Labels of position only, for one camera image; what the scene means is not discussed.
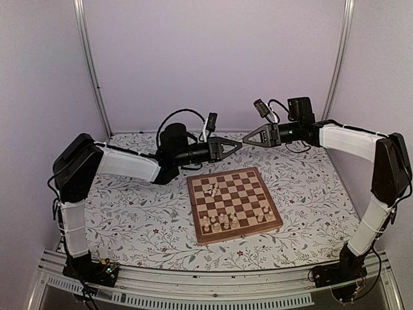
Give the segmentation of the light chess king piece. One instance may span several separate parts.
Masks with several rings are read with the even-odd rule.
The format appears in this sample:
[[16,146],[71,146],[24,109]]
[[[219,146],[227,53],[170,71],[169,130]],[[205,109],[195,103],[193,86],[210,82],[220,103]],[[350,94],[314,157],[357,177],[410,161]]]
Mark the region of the light chess king piece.
[[238,227],[238,219],[233,217],[230,223],[231,228],[236,229]]

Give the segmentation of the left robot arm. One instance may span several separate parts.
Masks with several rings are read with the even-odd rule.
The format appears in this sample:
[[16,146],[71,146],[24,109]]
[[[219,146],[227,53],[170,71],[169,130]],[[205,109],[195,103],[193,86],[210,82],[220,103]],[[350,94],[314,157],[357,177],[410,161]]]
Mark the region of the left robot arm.
[[172,123],[157,137],[155,154],[110,146],[82,133],[55,160],[48,186],[56,195],[54,215],[65,239],[66,254],[73,258],[71,270],[82,280],[91,280],[96,267],[85,257],[85,205],[95,176],[109,174],[166,185],[179,175],[182,166],[224,160],[242,144],[222,137],[198,140],[182,123]]

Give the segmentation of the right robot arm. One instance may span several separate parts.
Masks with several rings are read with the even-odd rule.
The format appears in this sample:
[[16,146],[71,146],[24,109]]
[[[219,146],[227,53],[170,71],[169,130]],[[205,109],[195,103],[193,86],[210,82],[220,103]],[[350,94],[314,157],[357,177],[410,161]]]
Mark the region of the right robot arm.
[[375,240],[385,230],[398,203],[408,198],[412,187],[412,168],[403,136],[397,132],[383,134],[341,124],[333,119],[316,121],[310,98],[291,98],[283,107],[288,122],[281,123],[274,112],[271,99],[254,102],[259,115],[267,124],[243,138],[249,145],[273,148],[302,141],[311,147],[341,151],[362,158],[372,164],[370,201],[353,237],[344,251],[355,257],[371,250]]

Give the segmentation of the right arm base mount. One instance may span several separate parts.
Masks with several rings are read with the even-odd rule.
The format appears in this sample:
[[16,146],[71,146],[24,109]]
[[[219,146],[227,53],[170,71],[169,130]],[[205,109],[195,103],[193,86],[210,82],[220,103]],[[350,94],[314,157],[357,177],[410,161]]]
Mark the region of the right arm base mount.
[[356,256],[345,244],[340,251],[339,262],[311,268],[309,280],[314,282],[317,288],[352,282],[333,289],[332,295],[338,302],[353,302],[365,285],[367,275],[365,257],[367,254],[368,252]]

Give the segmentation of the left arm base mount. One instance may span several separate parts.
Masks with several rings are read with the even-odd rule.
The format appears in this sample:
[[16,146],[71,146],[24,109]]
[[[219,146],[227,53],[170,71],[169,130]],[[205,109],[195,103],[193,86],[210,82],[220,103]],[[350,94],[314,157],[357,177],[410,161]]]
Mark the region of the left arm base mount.
[[119,264],[106,258],[101,261],[93,261],[91,253],[74,258],[66,255],[66,264],[63,275],[82,280],[91,284],[106,287],[115,287],[119,274]]

